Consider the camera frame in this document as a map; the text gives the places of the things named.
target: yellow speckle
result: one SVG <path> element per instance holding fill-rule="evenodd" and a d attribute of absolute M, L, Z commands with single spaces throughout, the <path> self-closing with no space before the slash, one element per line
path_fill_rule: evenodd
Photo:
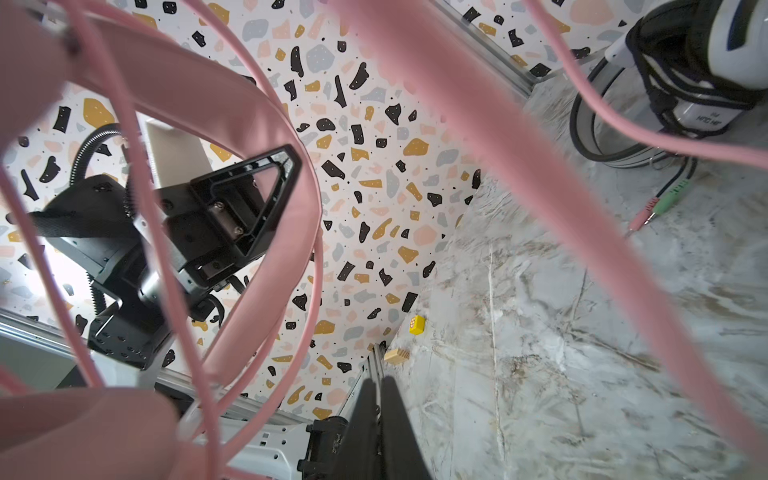
<path fill-rule="evenodd" d="M 400 247 L 397 249 L 397 254 L 400 255 L 406 263 L 411 263 L 413 259 L 416 258 L 416 255 L 419 255 L 419 252 L 418 250 L 411 250 L 406 247 Z"/>
<path fill-rule="evenodd" d="M 226 150 L 224 150 L 222 147 L 219 147 L 218 145 L 211 144 L 210 149 L 214 151 L 217 157 L 219 157 L 219 160 L 221 161 L 227 161 L 230 158 L 232 158 L 232 154 Z"/>
<path fill-rule="evenodd" d="M 326 135 L 325 137 L 318 139 L 316 143 L 318 148 L 328 148 L 331 145 L 331 136 Z"/>
<path fill-rule="evenodd" d="M 361 180 L 359 182 L 364 187 L 371 187 L 371 188 L 381 188 L 383 187 L 381 179 L 377 178 L 375 180 Z"/>
<path fill-rule="evenodd" d="M 83 119 L 94 128 L 114 123 L 114 115 L 95 98 L 86 98 L 83 101 Z"/>
<path fill-rule="evenodd" d="M 317 325 L 315 325 L 315 335 L 320 335 L 323 333 L 333 333 L 333 330 L 336 329 L 336 324 L 331 323 L 328 320 L 320 320 Z"/>
<path fill-rule="evenodd" d="M 301 391 L 306 388 L 305 385 L 302 385 L 294 393 L 291 393 L 290 397 L 288 397 L 288 405 L 293 405 L 294 403 L 299 401 L 299 395 L 301 394 Z"/>
<path fill-rule="evenodd" d="M 527 67 L 528 63 L 520 55 L 512 55 L 512 60 L 521 67 Z"/>
<path fill-rule="evenodd" d="M 411 192 L 411 194 L 414 197 L 416 197 L 416 200 L 418 200 L 418 201 L 421 201 L 421 199 L 424 198 L 422 196 L 421 192 L 419 192 L 419 189 L 416 188 L 416 185 L 413 182 L 411 182 L 410 184 L 406 185 L 406 190 Z"/>
<path fill-rule="evenodd" d="M 368 156 L 368 152 L 365 150 L 360 150 L 359 148 L 352 148 L 352 161 L 358 161 L 361 158 L 365 158 L 366 160 L 370 160 L 371 157 Z"/>
<path fill-rule="evenodd" d="M 485 33 L 486 35 L 491 35 L 492 37 L 496 36 L 496 29 L 490 25 L 486 25 L 485 23 L 480 22 L 480 25 L 478 25 L 478 28 L 480 28 L 483 31 L 483 33 Z"/>
<path fill-rule="evenodd" d="M 142 15 L 141 13 L 134 13 L 134 17 L 138 18 L 142 22 L 146 23 L 147 25 L 151 26 L 155 30 L 157 30 L 157 22 L 149 15 Z"/>
<path fill-rule="evenodd" d="M 427 155 L 427 151 L 429 150 L 429 144 L 422 140 L 421 138 L 414 138 L 408 144 L 405 148 L 402 149 L 402 154 L 405 156 L 409 155 Z"/>
<path fill-rule="evenodd" d="M 317 417 L 318 419 L 325 420 L 330 416 L 330 414 L 333 413 L 333 410 L 321 409 L 320 407 L 315 407 L 314 409 L 312 409 L 312 413 L 314 413 L 315 417 Z"/>
<path fill-rule="evenodd" d="M 392 222 L 391 218 L 384 220 L 384 223 L 379 225 L 379 228 L 377 228 L 373 232 L 373 239 L 378 240 L 379 238 L 384 237 L 384 233 L 386 232 L 386 226 L 389 225 L 391 222 Z"/>
<path fill-rule="evenodd" d="M 326 356 L 324 355 L 317 357 L 317 361 L 322 363 L 323 366 L 326 367 L 328 370 L 331 370 L 333 368 L 333 366 L 331 365 L 331 362 L 326 360 Z"/>
<path fill-rule="evenodd" d="M 205 322 L 198 322 L 197 320 L 192 320 L 192 326 L 199 326 L 201 329 L 203 329 L 204 332 L 208 331 L 208 324 Z"/>
<path fill-rule="evenodd" d="M 214 11 L 214 14 L 221 20 L 225 25 L 228 25 L 230 23 L 230 11 L 226 8 L 222 7 L 221 5 L 218 5 L 217 3 L 209 3 L 208 8 Z M 205 22 L 203 20 L 200 20 L 200 25 L 205 26 Z"/>

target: black cable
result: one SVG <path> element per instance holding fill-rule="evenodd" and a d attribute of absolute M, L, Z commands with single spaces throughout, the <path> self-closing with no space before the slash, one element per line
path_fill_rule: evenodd
<path fill-rule="evenodd" d="M 657 194 L 656 194 L 656 198 L 661 198 L 661 196 L 664 194 L 664 192 L 665 192 L 665 191 L 667 191 L 667 188 L 671 187 L 671 186 L 672 186 L 672 184 L 673 184 L 673 183 L 674 183 L 674 182 L 675 182 L 675 181 L 676 181 L 678 178 L 680 178 L 680 175 L 682 175 L 682 174 L 683 174 L 683 172 L 685 171 L 685 169 L 686 169 L 686 167 L 687 167 L 687 166 L 688 166 L 688 157 L 685 157 L 685 158 L 683 159 L 683 164 L 682 164 L 682 165 L 680 166 L 680 168 L 677 170 L 677 173 L 674 175 L 674 177 L 672 177 L 672 178 L 671 178 L 671 179 L 670 179 L 670 180 L 667 182 L 667 184 L 665 184 L 665 185 L 664 185 L 664 186 L 661 188 L 661 190 L 659 190 L 659 193 L 657 193 Z"/>
<path fill-rule="evenodd" d="M 224 326 L 224 305 L 221 304 L 221 302 L 219 301 L 218 298 L 216 298 L 215 296 L 211 295 L 210 293 L 206 296 L 206 298 L 209 301 L 211 301 L 213 305 L 216 306 L 216 311 L 218 313 L 217 316 L 219 317 L 219 319 L 216 320 L 216 322 L 219 322 L 219 328 L 221 328 L 222 326 Z"/>
<path fill-rule="evenodd" d="M 245 285 L 243 285 L 243 283 L 242 283 L 242 282 L 240 282 L 240 279 L 239 279 L 239 278 L 237 278 L 236 276 L 234 276 L 234 275 L 230 276 L 230 277 L 227 279 L 227 282 L 229 282 L 229 283 L 230 283 L 230 285 L 231 285 L 231 286 L 233 286 L 233 287 L 235 288 L 235 290 L 237 290 L 237 292 L 238 292 L 240 295 L 242 295 L 242 294 L 243 294 L 243 292 L 245 291 Z"/>

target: terrazzo pattern wall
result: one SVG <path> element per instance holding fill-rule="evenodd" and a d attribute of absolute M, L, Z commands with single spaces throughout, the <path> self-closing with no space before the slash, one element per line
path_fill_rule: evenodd
<path fill-rule="evenodd" d="M 536 77 L 561 68 L 523 2 L 445 0 Z M 542 0 L 576 58 L 613 43 L 641 17 L 650 0 Z"/>
<path fill-rule="evenodd" d="M 114 4 L 184 48 L 247 73 L 183 4 Z M 317 168 L 325 230 L 323 306 L 310 354 L 281 408 L 309 419 L 325 418 L 342 405 L 369 345 L 390 341 L 408 316 L 472 201 L 481 171 L 439 112 L 422 106 L 414 95 L 418 92 L 383 69 L 318 2 L 244 0 L 210 7 L 265 70 Z M 61 100 L 5 155 L 4 167 L 25 194 L 29 210 L 42 209 L 67 187 L 80 143 L 95 127 L 112 121 L 106 99 L 75 85 L 66 87 Z M 208 143 L 204 149 L 214 168 L 238 161 Z M 94 156 L 88 174 L 101 173 L 126 181 L 119 141 L 108 141 Z M 37 273 L 5 212 L 0 217 L 0 306 L 53 323 Z M 50 246 L 45 252 L 71 316 L 85 331 L 93 312 L 82 269 Z M 312 268 L 310 263 L 288 306 L 273 351 L 246 389 L 251 398 L 266 399 L 293 358 L 306 320 Z M 256 269 L 249 266 L 240 277 Z M 227 312 L 237 299 L 232 288 L 216 295 Z M 209 320 L 191 328 L 203 353 L 219 326 Z M 187 369 L 176 348 L 165 365 Z"/>

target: black speckle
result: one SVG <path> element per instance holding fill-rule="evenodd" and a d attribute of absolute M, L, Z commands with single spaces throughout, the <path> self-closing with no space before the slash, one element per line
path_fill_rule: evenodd
<path fill-rule="evenodd" d="M 349 272 L 351 272 L 353 268 L 355 268 L 355 266 L 352 265 L 350 262 L 344 263 L 344 267 L 339 272 L 339 276 L 337 277 L 337 279 L 341 281 L 346 280 L 346 278 L 349 276 Z"/>
<path fill-rule="evenodd" d="M 360 63 L 352 83 L 349 84 L 349 88 L 352 90 L 357 90 L 358 88 L 362 87 L 362 84 L 366 83 L 366 80 L 368 80 L 369 77 L 368 72 L 366 71 L 366 66 L 367 63 Z"/>
<path fill-rule="evenodd" d="M 171 363 L 174 362 L 176 359 L 176 352 L 174 352 L 174 349 L 168 350 L 168 353 L 165 354 L 165 358 L 163 359 L 163 368 L 169 366 Z"/>
<path fill-rule="evenodd" d="M 24 169 L 22 169 L 22 180 L 27 187 L 27 189 L 24 190 L 24 195 L 30 197 L 32 200 L 38 200 L 40 198 L 38 197 L 38 192 L 35 191 L 35 186 L 32 185 L 32 182 L 29 180 L 29 175 L 27 175 L 27 171 Z"/>
<path fill-rule="evenodd" d="M 69 107 L 59 107 L 58 108 L 58 115 L 56 116 L 56 123 L 54 124 L 53 129 L 60 131 L 62 134 L 67 133 L 67 125 L 69 125 L 69 114 L 70 113 L 72 113 L 72 109 L 71 108 L 69 108 Z"/>
<path fill-rule="evenodd" d="M 442 195 L 440 194 L 427 194 L 427 200 L 432 202 L 433 207 L 437 207 L 442 203 Z"/>
<path fill-rule="evenodd" d="M 469 7 L 469 10 L 464 14 L 464 19 L 467 22 L 472 22 L 472 20 L 476 19 L 480 16 L 480 12 L 475 10 L 475 7 Z"/>
<path fill-rule="evenodd" d="M 287 81 L 285 85 L 283 85 L 283 88 L 285 88 L 286 91 L 290 93 L 291 100 L 296 100 L 296 84 L 293 83 L 293 80 Z"/>
<path fill-rule="evenodd" d="M 365 136 L 362 134 L 362 125 L 354 124 L 350 128 L 352 129 L 352 137 L 355 140 L 355 145 L 362 145 L 366 141 Z"/>
<path fill-rule="evenodd" d="M 519 47 L 520 45 L 523 45 L 525 43 L 522 38 L 519 38 L 517 36 L 516 31 L 517 31 L 517 28 L 513 28 L 512 30 L 507 32 L 507 35 L 509 35 L 509 41 L 512 42 L 513 47 Z"/>
<path fill-rule="evenodd" d="M 304 67 L 301 66 L 301 51 L 299 47 L 293 47 L 290 51 L 290 70 L 299 74 L 299 78 L 304 77 Z"/>
<path fill-rule="evenodd" d="M 320 118 L 317 121 L 317 130 L 320 131 L 326 131 L 326 130 L 335 130 L 336 125 L 333 124 L 330 118 Z"/>
<path fill-rule="evenodd" d="M 480 169 L 475 170 L 475 174 L 472 175 L 472 188 L 475 190 L 480 188 Z"/>
<path fill-rule="evenodd" d="M 411 307 L 413 306 L 413 303 L 416 301 L 416 297 L 419 296 L 416 293 L 408 292 L 406 294 L 406 299 L 402 301 L 402 311 L 405 313 L 408 313 L 411 311 Z"/>
<path fill-rule="evenodd" d="M 40 176 L 40 183 L 46 184 L 56 178 L 61 167 L 56 164 L 56 157 L 48 157 L 48 163 L 45 164 L 45 170 Z"/>
<path fill-rule="evenodd" d="M 195 32 L 192 34 L 192 39 L 197 42 L 197 44 L 200 46 L 200 48 L 205 46 L 205 36 L 195 30 Z"/>
<path fill-rule="evenodd" d="M 392 281 L 392 275 L 387 275 L 384 272 L 383 268 L 381 270 L 379 270 L 379 278 L 382 279 L 382 283 L 384 284 L 384 286 L 389 285 L 389 282 Z"/>
<path fill-rule="evenodd" d="M 392 121 L 395 125 L 400 125 L 400 114 L 402 113 L 402 107 L 400 107 L 400 104 L 397 105 L 390 105 L 385 110 L 384 113 L 387 117 L 389 117 L 389 120 Z"/>
<path fill-rule="evenodd" d="M 552 70 L 552 69 L 551 69 L 551 68 L 549 68 L 547 65 L 544 65 L 543 63 L 537 63 L 537 64 L 536 64 L 536 65 L 534 65 L 534 67 L 531 69 L 531 73 L 533 74 L 533 76 L 541 78 L 541 77 L 546 77 L 546 76 L 547 76 L 547 74 L 548 74 L 548 73 L 549 73 L 551 70 Z"/>
<path fill-rule="evenodd" d="M 424 267 L 424 270 L 422 270 L 422 276 L 424 278 L 428 277 L 430 273 L 432 273 L 432 269 L 435 268 L 435 261 L 433 260 L 432 263 Z"/>
<path fill-rule="evenodd" d="M 371 227 L 369 227 L 367 223 L 362 222 L 360 224 L 360 243 L 366 241 L 366 237 L 368 236 L 369 231 L 371 231 Z"/>
<path fill-rule="evenodd" d="M 77 315 L 74 318 L 74 326 L 78 328 L 78 332 L 82 335 L 85 331 L 85 327 L 88 325 L 88 321 L 82 316 Z"/>
<path fill-rule="evenodd" d="M 306 312 L 306 293 L 297 295 L 291 300 L 293 305 L 298 306 L 301 310 Z"/>
<path fill-rule="evenodd" d="M 341 178 L 342 180 L 344 180 L 345 178 L 344 172 L 342 172 L 330 160 L 326 160 L 326 163 L 323 164 L 323 170 L 326 171 L 329 177 L 338 177 L 338 178 Z"/>

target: white plastic piece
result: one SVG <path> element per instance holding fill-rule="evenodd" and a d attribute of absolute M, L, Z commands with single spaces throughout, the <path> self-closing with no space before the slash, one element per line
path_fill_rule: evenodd
<path fill-rule="evenodd" d="M 213 171 L 199 138 L 146 115 L 139 120 L 155 188 L 185 184 Z"/>

